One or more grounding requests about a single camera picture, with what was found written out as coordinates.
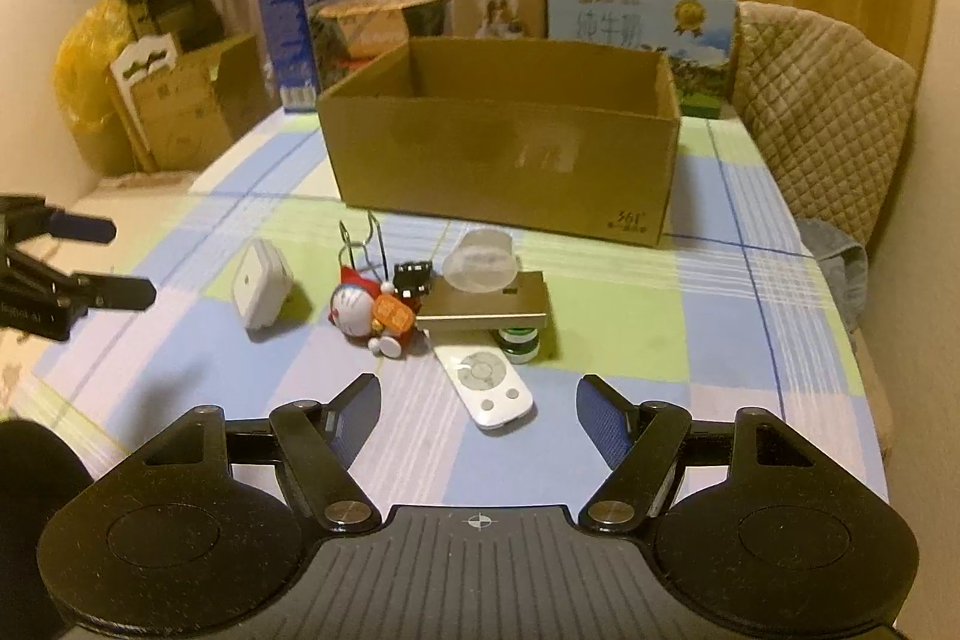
barcode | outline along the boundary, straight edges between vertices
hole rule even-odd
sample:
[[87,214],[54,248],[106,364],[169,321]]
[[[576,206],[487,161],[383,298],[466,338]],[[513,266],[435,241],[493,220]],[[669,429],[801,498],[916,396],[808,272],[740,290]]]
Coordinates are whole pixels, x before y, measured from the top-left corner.
[[302,88],[280,88],[280,100],[286,109],[309,109],[317,106],[317,89],[312,85]]

silver screw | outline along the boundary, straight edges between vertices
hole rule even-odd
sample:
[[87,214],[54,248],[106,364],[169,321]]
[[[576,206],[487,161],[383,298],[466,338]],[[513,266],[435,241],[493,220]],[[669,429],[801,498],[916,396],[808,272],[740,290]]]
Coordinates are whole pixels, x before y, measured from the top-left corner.
[[608,499],[591,504],[587,510],[587,515],[598,524],[613,527],[618,524],[626,524],[634,517],[634,509],[625,501]]
[[351,527],[352,525],[362,524],[373,515],[373,511],[370,506],[361,501],[344,500],[328,504],[323,511],[323,515],[334,524]]

quilted chair cover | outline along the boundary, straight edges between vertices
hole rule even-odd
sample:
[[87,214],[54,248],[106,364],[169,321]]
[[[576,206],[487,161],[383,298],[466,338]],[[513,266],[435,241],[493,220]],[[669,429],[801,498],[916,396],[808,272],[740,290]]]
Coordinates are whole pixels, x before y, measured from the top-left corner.
[[916,75],[852,25],[742,1],[733,106],[795,218],[865,244],[904,143]]

table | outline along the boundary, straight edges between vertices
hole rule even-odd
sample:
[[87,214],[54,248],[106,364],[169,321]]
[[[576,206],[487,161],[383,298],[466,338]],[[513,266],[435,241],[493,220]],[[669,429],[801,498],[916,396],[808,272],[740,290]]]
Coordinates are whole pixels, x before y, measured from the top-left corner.
[[[518,367],[536,414],[501,431],[473,426],[428,351],[378,359],[328,323],[340,220],[365,234],[364,213],[339,201],[317,116],[269,116],[117,269],[150,277],[157,304],[83,319],[71,342],[46,349],[14,410],[53,426],[100,475],[192,405],[256,417],[295,399],[326,401],[369,371],[383,408],[352,474],[382,510],[568,504],[575,513],[608,474],[576,419],[576,384],[590,372],[632,401],[666,400],[695,418],[769,408],[885,496],[839,314],[738,119],[683,119],[658,248],[510,229],[524,267],[544,271],[555,349]],[[440,263],[473,226],[381,221],[392,262]],[[299,281],[283,322],[256,341],[229,301],[255,235],[280,247]],[[269,469],[236,475],[277,492]],[[680,494],[723,477],[723,468],[690,470]]]

ribbed gray surface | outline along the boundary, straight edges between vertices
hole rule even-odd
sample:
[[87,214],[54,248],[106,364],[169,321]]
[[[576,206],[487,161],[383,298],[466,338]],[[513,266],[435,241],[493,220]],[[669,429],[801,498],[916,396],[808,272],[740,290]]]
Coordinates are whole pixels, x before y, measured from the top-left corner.
[[[479,516],[483,528],[469,523]],[[94,635],[74,630],[64,640]],[[864,640],[892,634],[877,632]],[[629,542],[558,507],[401,507],[385,530],[320,547],[280,600],[216,640],[739,640],[677,603]]]

